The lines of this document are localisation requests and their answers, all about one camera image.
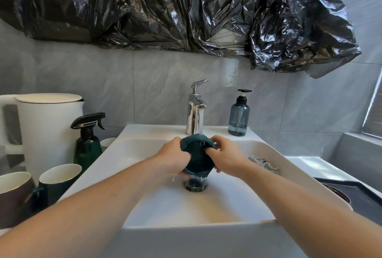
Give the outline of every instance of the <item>green spray bottle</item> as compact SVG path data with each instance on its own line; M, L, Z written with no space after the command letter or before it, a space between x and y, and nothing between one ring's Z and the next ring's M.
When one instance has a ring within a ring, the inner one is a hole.
M105 130L101 123L102 118L105 118L104 112L87 114L77 118L70 126L71 129L81 130L81 137L76 141L74 150L74 163L82 166L81 174L102 154L99 139L93 133L96 125Z

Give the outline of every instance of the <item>faucet handle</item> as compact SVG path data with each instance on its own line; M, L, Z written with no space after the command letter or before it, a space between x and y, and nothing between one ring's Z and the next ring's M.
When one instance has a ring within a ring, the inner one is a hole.
M198 86L201 86L203 83L206 83L206 82L208 82L207 79L196 81L196 82L192 83L192 85L191 85L192 93L197 94L198 93Z

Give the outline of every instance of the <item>white kettle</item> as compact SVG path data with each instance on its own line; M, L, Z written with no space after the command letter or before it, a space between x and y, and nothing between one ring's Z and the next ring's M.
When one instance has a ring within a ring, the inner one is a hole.
M22 145L9 143L3 108L16 104ZM66 93L0 95L0 145L7 154L24 154L26 170L35 181L50 168L73 163L79 130L70 128L83 115L81 96Z

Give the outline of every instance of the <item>white sink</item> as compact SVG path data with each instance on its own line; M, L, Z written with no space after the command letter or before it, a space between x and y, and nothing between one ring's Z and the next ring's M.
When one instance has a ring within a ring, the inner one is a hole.
M234 137L227 133L226 127L205 126L203 134L209 137L219 134L234 140L245 155L265 158L279 168L280 175L348 207L251 130L244 137ZM175 136L185 137L184 127L127 125L62 198L156 154ZM186 190L179 176L167 176L133 209L104 256L120 257L128 252L131 257L167 258L184 254L239 257L232 254L238 247L240 257L252 257L253 251L263 253L259 257L305 257L251 188L240 179L213 170L208 176L207 189L200 193Z

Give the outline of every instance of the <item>pump dispenser head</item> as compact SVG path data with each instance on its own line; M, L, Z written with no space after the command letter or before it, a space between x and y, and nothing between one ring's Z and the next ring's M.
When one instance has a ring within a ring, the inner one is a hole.
M247 104L247 97L245 96L246 93L252 92L251 89L238 89L238 91L241 91L241 95L239 95L236 98L236 103L238 105L246 105Z
M106 115L104 112L92 113L80 116L76 118L75 121L71 124L71 129L80 129L81 137L88 138L93 136L93 127L98 125L100 128L105 130L102 126L101 119L105 118Z

